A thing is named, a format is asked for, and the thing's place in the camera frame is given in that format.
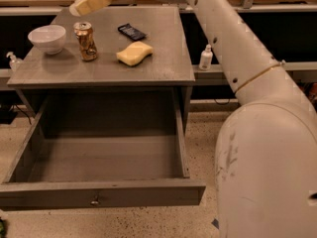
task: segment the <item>robotic arm link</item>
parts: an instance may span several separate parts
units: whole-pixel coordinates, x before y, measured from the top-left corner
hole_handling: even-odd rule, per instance
[[[316,111],[227,0],[185,1],[242,104],[216,146],[221,237],[317,237]]]

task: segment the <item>floor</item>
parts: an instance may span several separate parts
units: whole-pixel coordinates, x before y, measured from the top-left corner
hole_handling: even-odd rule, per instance
[[[215,143],[221,125],[237,107],[235,101],[227,105],[214,101],[191,103],[185,136],[190,175],[207,183],[199,206],[0,210],[0,217],[7,223],[6,237],[218,238]],[[12,124],[0,125],[0,179],[6,175],[29,127],[28,118],[20,111]]]

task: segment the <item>bowl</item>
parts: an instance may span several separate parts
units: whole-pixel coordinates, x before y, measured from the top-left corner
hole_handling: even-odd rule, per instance
[[[66,29],[60,25],[47,25],[33,30],[28,38],[39,50],[54,55],[61,52],[65,45]]]

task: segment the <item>soda can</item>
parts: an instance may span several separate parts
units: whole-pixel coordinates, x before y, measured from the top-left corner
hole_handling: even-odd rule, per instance
[[[93,41],[93,30],[89,22],[77,22],[73,25],[74,33],[79,41],[79,50],[83,60],[95,60],[98,57]]]

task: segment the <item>white bottle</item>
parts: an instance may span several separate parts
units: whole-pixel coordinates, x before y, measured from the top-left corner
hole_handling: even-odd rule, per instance
[[[203,70],[210,69],[212,57],[211,45],[208,44],[206,49],[201,53],[199,68]]]
[[[23,62],[22,59],[18,59],[13,52],[7,53],[7,58],[10,57],[9,65],[13,71],[17,69],[17,67]]]

